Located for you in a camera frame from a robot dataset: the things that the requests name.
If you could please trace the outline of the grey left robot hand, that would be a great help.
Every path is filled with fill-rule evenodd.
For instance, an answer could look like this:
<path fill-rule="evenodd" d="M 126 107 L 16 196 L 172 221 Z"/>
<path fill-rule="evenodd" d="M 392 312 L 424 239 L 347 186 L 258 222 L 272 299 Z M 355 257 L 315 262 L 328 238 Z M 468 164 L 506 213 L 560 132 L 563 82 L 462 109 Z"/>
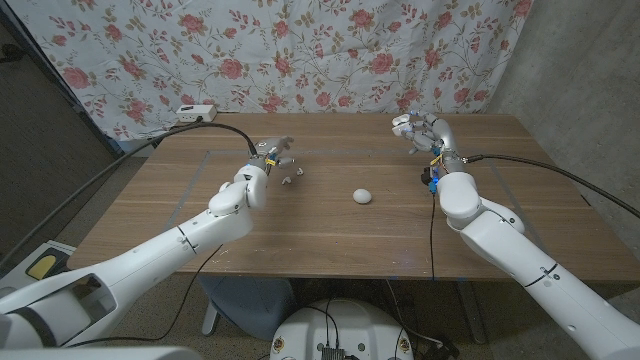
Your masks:
<path fill-rule="evenodd" d="M 289 150 L 294 139 L 289 136 L 272 137 L 258 141 L 254 145 L 255 152 L 250 154 L 248 164 L 256 166 L 266 174 L 272 167 L 287 168 L 295 163 L 291 157 L 283 157 L 282 152 Z"/>

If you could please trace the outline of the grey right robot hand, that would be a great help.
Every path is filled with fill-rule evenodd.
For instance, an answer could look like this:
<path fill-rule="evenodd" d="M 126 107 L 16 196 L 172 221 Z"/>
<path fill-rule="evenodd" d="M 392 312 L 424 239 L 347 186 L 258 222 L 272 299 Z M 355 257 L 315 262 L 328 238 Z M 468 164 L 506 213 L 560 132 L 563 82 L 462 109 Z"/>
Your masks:
<path fill-rule="evenodd" d="M 392 120 L 392 132 L 396 137 L 411 142 L 410 155 L 417 152 L 432 153 L 440 157 L 449 173 L 465 171 L 453 131 L 443 118 L 431 113 L 403 114 Z"/>

